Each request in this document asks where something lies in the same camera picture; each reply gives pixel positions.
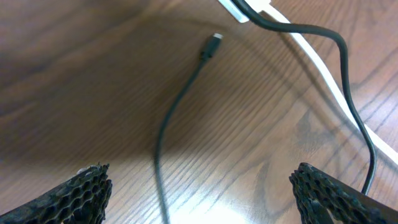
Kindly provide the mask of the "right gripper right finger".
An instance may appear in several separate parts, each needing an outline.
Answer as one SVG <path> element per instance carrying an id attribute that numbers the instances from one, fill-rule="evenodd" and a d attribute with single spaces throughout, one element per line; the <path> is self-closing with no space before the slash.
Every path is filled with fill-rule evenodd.
<path id="1" fill-rule="evenodd" d="M 397 223 L 397 211 L 302 162 L 291 173 L 302 223 Z"/>

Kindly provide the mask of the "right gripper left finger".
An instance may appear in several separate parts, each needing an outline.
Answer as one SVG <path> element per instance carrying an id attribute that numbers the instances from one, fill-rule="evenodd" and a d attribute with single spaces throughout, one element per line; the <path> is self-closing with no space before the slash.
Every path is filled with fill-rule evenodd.
<path id="1" fill-rule="evenodd" d="M 101 224 L 112 194 L 108 164 L 91 165 L 43 195 L 1 215 L 4 224 Z"/>

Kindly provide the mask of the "white power strip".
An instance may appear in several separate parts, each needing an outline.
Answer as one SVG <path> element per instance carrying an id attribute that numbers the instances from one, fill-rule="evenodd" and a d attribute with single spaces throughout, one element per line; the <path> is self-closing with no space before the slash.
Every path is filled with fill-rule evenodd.
<path id="1" fill-rule="evenodd" d="M 267 5 L 271 3 L 271 0 L 244 0 L 249 6 L 260 13 L 265 9 Z M 245 23 L 249 21 L 249 18 L 232 2 L 232 0 L 218 0 L 218 2 L 239 22 Z"/>

